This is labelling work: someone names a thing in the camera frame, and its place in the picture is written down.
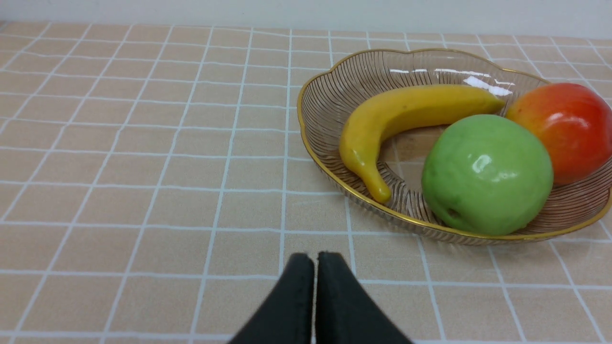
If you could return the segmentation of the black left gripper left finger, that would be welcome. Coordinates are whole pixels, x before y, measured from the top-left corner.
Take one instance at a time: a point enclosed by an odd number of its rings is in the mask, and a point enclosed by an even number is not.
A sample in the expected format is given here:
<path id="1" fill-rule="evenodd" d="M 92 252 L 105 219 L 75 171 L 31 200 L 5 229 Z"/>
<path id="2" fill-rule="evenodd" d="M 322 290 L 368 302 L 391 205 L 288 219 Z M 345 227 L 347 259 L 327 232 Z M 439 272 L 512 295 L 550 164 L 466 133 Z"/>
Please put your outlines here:
<path id="1" fill-rule="evenodd" d="M 309 344 L 315 266 L 306 253 L 293 253 L 267 298 L 230 340 L 231 344 Z"/>

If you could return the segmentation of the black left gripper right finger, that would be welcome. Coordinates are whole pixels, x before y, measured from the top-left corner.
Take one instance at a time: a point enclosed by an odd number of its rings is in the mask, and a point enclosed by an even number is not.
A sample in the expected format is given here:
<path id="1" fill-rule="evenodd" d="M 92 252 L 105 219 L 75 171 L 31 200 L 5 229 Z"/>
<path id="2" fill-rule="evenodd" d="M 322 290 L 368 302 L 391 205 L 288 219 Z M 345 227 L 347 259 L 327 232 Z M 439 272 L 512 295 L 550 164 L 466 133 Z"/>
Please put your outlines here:
<path id="1" fill-rule="evenodd" d="M 319 252 L 317 344 L 410 344 L 381 311 L 338 252 Z"/>

